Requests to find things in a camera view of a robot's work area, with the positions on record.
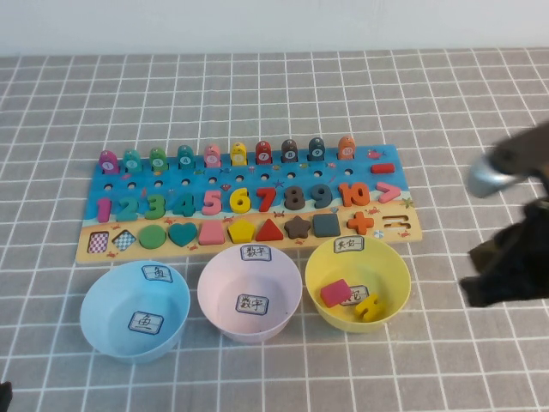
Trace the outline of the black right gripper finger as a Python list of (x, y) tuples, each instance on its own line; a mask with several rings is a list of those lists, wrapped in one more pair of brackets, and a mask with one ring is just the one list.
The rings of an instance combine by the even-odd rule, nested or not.
[(518, 301), (522, 298), (521, 287), (510, 278), (497, 277), (490, 282), (486, 291), (486, 304), (496, 305), (502, 302)]
[(464, 298), (470, 307), (487, 307), (486, 297), (480, 287), (480, 279), (477, 276), (468, 276), (459, 281), (459, 286)]

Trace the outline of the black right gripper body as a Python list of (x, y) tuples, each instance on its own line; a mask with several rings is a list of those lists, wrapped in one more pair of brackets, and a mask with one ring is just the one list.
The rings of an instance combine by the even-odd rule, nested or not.
[(521, 287), (520, 300), (548, 297), (548, 202), (524, 207), (524, 220), (506, 227), (468, 255), (486, 297), (491, 280), (510, 278)]

